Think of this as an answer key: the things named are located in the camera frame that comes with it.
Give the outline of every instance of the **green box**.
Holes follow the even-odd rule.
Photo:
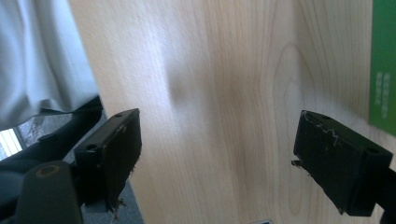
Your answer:
[[[396,135],[396,1],[374,0],[370,123]]]

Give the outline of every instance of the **light wood table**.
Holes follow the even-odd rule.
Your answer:
[[[70,3],[107,114],[141,110],[146,223],[378,223],[290,165],[302,109],[395,152],[367,123],[372,1]]]

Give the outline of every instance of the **white cloth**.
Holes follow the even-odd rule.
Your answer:
[[[0,1],[0,130],[41,108],[70,112],[95,96],[67,1]]]

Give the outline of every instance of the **wood grain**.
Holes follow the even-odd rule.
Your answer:
[[[70,3],[107,114],[141,109],[146,223],[378,223],[290,165],[302,109],[395,151],[367,123],[372,1]]]

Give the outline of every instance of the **screw hole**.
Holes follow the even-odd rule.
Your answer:
[[[97,145],[95,145],[95,144],[90,144],[90,145],[87,146],[87,149],[91,150],[91,149],[94,149],[94,148],[96,148],[96,147],[97,147]]]
[[[376,153],[379,152],[378,149],[373,148],[373,147],[367,147],[366,149],[367,149],[367,151],[369,151],[369,152],[371,152],[371,153],[374,153],[374,154],[376,154]]]

